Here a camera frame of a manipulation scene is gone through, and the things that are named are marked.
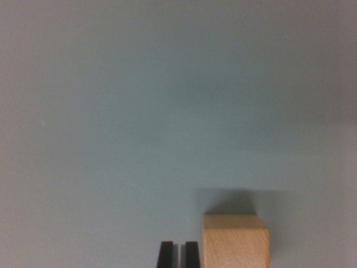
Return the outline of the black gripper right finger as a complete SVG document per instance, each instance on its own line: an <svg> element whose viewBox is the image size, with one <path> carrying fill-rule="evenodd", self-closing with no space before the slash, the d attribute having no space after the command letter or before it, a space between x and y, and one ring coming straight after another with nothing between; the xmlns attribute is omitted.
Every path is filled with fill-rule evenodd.
<svg viewBox="0 0 357 268"><path fill-rule="evenodd" d="M187 241L181 245L180 268L201 268L199 243Z"/></svg>

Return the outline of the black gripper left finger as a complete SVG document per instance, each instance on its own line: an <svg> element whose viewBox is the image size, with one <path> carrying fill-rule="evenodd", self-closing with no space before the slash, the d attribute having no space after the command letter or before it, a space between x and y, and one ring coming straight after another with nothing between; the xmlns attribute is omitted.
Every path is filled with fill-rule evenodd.
<svg viewBox="0 0 357 268"><path fill-rule="evenodd" d="M162 241L157 259L157 268L179 268L179 246L173 241Z"/></svg>

